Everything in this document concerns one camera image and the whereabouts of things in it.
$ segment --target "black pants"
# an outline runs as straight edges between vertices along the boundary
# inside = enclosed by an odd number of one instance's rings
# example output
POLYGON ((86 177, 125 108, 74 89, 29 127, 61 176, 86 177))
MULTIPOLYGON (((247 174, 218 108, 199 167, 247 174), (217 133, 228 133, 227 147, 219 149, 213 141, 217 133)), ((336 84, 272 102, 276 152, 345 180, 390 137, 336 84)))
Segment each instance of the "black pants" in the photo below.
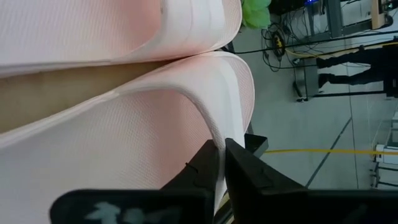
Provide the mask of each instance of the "black pants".
POLYGON ((353 76, 336 76, 333 74, 328 74, 328 81, 332 84, 362 85, 372 82, 383 81, 388 73, 397 73, 398 71, 396 69, 388 68, 391 66, 398 67, 398 65, 389 64, 385 66, 386 62, 390 60, 391 58, 389 58, 387 50, 384 48, 380 48, 360 50, 355 53, 345 54, 339 57, 331 57, 326 60, 318 58, 317 65, 320 68, 326 68, 346 62, 370 64, 370 69, 353 76))

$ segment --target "gray floor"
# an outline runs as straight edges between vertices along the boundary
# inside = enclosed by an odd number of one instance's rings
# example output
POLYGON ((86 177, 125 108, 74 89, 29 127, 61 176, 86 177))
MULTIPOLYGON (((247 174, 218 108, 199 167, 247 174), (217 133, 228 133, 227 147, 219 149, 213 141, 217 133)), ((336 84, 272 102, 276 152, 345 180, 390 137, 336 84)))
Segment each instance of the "gray floor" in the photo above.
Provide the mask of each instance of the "gray floor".
MULTIPOLYGON (((295 27, 305 32, 303 27, 295 27)), ((317 47, 331 52, 380 38, 392 37, 352 39, 317 47)), ((263 46, 261 31, 243 30, 233 43, 237 52, 261 49, 263 46)), ((244 54, 240 57, 250 66, 255 82, 256 105, 252 117, 254 133, 269 138, 269 150, 332 148, 370 150, 375 143, 386 140, 389 119, 392 118, 397 106, 396 100, 387 99, 384 95, 369 95, 318 98, 306 103, 297 103, 292 89, 294 80, 292 69, 272 72, 263 62, 262 53, 244 54)), ((274 66, 278 65, 275 58, 270 60, 274 66)), ((286 57, 281 66, 291 67, 286 57)), ((366 68, 359 65, 348 64, 320 72, 352 75, 364 69, 366 68)), ((363 86, 326 84, 322 88, 325 93, 381 89, 382 83, 363 86)), ((311 189, 370 188, 369 169, 372 165, 371 157, 368 155, 297 152, 263 155, 261 159, 311 189)))

